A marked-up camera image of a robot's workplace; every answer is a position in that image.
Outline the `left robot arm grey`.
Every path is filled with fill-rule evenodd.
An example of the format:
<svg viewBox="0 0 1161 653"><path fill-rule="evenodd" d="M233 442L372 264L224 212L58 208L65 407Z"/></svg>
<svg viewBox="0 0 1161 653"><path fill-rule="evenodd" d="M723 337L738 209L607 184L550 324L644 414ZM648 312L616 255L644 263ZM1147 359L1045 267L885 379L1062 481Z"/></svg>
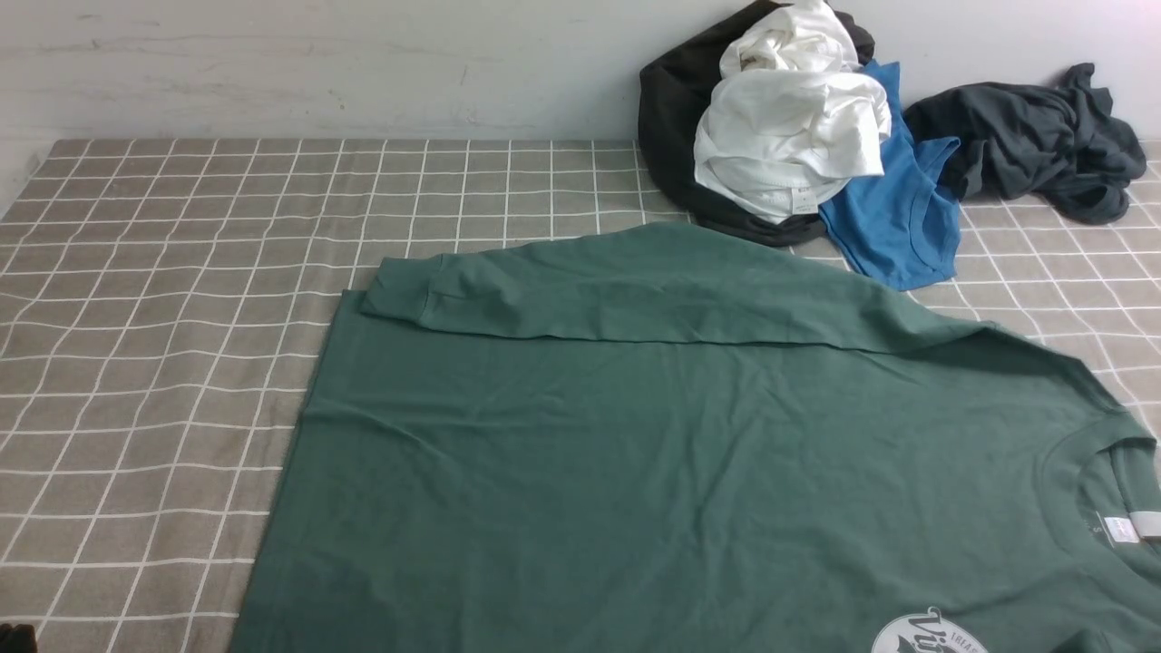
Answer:
<svg viewBox="0 0 1161 653"><path fill-rule="evenodd" d="M36 632L30 624L0 625L0 653L37 653Z"/></svg>

